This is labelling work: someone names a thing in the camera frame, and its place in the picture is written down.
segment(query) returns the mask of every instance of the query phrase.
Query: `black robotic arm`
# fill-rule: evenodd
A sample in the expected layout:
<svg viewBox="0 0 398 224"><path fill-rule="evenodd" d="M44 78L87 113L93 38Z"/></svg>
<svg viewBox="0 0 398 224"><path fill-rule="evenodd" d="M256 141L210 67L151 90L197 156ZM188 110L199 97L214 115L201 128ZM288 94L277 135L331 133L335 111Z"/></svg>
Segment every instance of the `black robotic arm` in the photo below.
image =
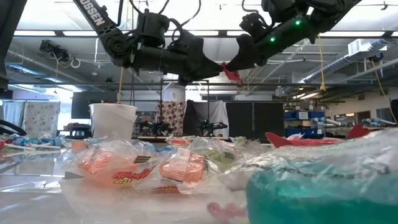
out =
<svg viewBox="0 0 398 224"><path fill-rule="evenodd" d="M123 34L95 0L73 0L98 34L111 61L119 67L161 71L179 75L179 84L215 77L223 71L203 53L203 39L182 29L174 19L149 12L138 16L137 29ZM257 12L243 17L240 27L248 34L237 38L239 52L226 69L263 66L271 56L308 38L332 29L361 0L262 0L273 22L269 26ZM313 7L311 15L308 8ZM173 22L180 35L165 49L164 34Z"/></svg>

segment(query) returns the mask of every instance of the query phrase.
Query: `white bucket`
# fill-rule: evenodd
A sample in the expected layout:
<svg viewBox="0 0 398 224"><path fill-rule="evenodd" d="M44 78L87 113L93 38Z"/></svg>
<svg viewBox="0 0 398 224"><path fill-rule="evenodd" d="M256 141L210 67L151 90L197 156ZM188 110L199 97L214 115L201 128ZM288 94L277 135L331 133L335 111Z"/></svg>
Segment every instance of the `white bucket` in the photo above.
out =
<svg viewBox="0 0 398 224"><path fill-rule="evenodd" d="M90 105L93 119L93 138L117 136L131 139L136 122L135 106L113 103L94 103Z"/></svg>

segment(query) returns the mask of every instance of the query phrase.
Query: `ceiling duct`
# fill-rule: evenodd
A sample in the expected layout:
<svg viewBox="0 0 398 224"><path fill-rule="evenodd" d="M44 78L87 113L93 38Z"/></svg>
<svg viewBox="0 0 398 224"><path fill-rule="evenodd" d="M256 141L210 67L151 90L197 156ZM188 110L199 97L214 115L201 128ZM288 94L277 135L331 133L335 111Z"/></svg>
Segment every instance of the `ceiling duct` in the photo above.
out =
<svg viewBox="0 0 398 224"><path fill-rule="evenodd" d="M22 47L17 46L16 44L14 44L12 47L9 48L8 54L12 55L12 56L20 57L23 59L23 63L42 67L45 70L48 70L50 73L55 73L55 71L56 71L55 61L54 61L54 65L49 65L49 62L46 59L30 52L27 49L23 49ZM75 72L71 72L71 71L67 70L66 68L59 67L58 74L61 77L66 78L67 80L73 80L73 81L78 81L78 82L89 82L88 79L85 79L81 75L79 75ZM98 88L98 87L91 87L91 88L95 89L96 91L104 91L103 89Z"/></svg>
<svg viewBox="0 0 398 224"><path fill-rule="evenodd" d="M336 72L347 65L355 63L358 60L375 56L380 53L388 44L394 44L394 39L366 40L358 39L348 45L348 50L336 56L336 59L329 61L323 66L323 74L328 75ZM321 77L321 66L313 69L304 75L299 83L311 83ZM287 87L282 89L283 95L288 95L294 88Z"/></svg>

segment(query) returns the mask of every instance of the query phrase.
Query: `patterned fabric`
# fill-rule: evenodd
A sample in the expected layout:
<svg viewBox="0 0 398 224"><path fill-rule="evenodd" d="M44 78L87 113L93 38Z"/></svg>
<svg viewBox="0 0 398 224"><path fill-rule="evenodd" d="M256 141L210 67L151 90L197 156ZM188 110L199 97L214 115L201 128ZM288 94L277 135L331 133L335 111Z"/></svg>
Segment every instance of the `patterned fabric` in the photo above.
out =
<svg viewBox="0 0 398 224"><path fill-rule="evenodd" d="M186 102L162 102L162 121L170 124L175 136L182 136ZM156 106L156 117L160 119L160 103Z"/></svg>
<svg viewBox="0 0 398 224"><path fill-rule="evenodd" d="M55 137L57 135L59 114L59 102L27 102L22 128L28 135L46 132Z"/></svg>

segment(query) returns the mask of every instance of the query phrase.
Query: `white label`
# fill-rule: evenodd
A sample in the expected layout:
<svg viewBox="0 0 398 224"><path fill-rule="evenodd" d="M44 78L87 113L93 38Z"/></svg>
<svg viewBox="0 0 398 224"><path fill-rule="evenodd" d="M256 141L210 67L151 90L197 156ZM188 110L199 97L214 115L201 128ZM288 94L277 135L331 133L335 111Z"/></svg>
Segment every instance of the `white label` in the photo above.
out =
<svg viewBox="0 0 398 224"><path fill-rule="evenodd" d="M298 112L299 119L308 119L308 112Z"/></svg>

